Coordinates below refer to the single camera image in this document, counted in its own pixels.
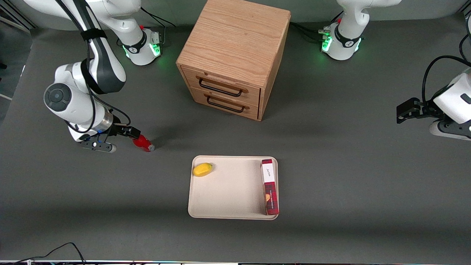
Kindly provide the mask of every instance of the red can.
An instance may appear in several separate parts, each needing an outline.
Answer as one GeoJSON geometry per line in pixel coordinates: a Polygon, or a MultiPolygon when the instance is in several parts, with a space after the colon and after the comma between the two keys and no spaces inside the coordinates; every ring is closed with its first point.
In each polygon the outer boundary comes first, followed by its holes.
{"type": "Polygon", "coordinates": [[[154,151],[155,146],[144,135],[140,135],[139,139],[132,139],[135,146],[141,148],[144,152],[150,153],[154,151]]]}

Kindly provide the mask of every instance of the drawer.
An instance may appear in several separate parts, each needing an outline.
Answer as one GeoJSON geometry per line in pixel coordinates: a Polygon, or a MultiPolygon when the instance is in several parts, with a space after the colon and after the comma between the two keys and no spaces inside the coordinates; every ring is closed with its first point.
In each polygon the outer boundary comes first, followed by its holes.
{"type": "Polygon", "coordinates": [[[219,95],[215,95],[214,93],[208,93],[194,87],[189,87],[189,90],[193,99],[197,103],[224,110],[232,114],[244,116],[249,119],[258,120],[258,106],[225,99],[219,95]]]}
{"type": "Polygon", "coordinates": [[[191,87],[211,92],[223,99],[236,99],[253,106],[259,105],[260,89],[185,67],[181,69],[191,87]]]}

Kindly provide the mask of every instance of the white tray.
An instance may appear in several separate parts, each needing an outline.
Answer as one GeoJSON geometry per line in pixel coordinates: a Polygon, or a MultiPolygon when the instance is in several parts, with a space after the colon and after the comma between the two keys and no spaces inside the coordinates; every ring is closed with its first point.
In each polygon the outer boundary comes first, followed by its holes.
{"type": "Polygon", "coordinates": [[[262,160],[271,159],[278,194],[278,162],[273,157],[197,156],[193,159],[188,213],[194,218],[274,220],[266,215],[262,160]],[[193,175],[193,168],[212,163],[213,171],[193,175]]]}

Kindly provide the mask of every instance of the black drawer handle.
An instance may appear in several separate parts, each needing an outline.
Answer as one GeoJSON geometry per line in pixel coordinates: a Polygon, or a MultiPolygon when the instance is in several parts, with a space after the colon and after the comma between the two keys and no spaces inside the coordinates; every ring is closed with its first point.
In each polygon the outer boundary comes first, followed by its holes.
{"type": "Polygon", "coordinates": [[[224,90],[221,90],[221,89],[217,89],[215,87],[211,87],[211,86],[208,86],[208,85],[203,85],[201,82],[203,82],[203,78],[200,78],[200,82],[199,82],[200,86],[203,87],[203,88],[212,90],[212,91],[223,93],[223,94],[226,94],[226,95],[232,96],[232,97],[240,97],[240,95],[242,95],[242,89],[239,91],[239,93],[234,94],[234,93],[230,93],[230,92],[227,92],[227,91],[224,91],[224,90]]]}
{"type": "Polygon", "coordinates": [[[235,113],[242,113],[244,111],[244,108],[245,108],[244,106],[242,106],[242,109],[229,108],[229,107],[223,106],[221,104],[209,101],[211,96],[206,96],[206,97],[207,97],[206,102],[208,102],[209,105],[213,105],[213,106],[216,106],[216,107],[219,107],[219,108],[227,109],[227,110],[233,111],[235,113]]]}

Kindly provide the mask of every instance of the gray tabletop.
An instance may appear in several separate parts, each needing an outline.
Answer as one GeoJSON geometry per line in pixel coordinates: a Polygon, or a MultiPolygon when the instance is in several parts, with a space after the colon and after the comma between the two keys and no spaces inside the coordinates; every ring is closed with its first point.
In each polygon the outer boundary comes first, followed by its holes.
{"type": "MultiPolygon", "coordinates": [[[[193,102],[175,66],[189,32],[169,31],[163,56],[141,67],[108,34],[128,81],[102,98],[154,141],[150,154],[125,137],[112,139],[114,154],[76,147],[42,95],[85,45],[78,32],[34,32],[0,132],[1,259],[73,241],[95,260],[471,263],[469,142],[431,135],[432,119],[395,118],[396,105],[420,95],[430,61],[458,54],[462,16],[372,22],[346,62],[291,28],[262,122],[193,102]],[[197,155],[277,158],[280,216],[191,218],[197,155]]],[[[429,95],[463,70],[437,63],[429,95]]]]}

